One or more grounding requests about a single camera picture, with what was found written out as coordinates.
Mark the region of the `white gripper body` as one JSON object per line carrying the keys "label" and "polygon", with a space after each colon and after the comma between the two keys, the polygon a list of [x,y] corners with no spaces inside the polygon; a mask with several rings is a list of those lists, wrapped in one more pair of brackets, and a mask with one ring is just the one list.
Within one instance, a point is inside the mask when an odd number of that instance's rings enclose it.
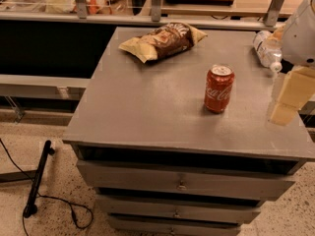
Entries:
{"label": "white gripper body", "polygon": [[315,66],[315,0],[303,0],[288,18],[282,43],[285,61],[293,65]]}

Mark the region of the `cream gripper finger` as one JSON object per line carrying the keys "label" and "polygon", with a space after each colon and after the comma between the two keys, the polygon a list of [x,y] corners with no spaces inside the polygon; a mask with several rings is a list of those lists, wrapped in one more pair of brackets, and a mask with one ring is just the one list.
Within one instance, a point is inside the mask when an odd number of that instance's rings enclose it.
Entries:
{"label": "cream gripper finger", "polygon": [[277,125],[289,124],[315,94],[315,69],[294,66],[275,84],[269,120]]}

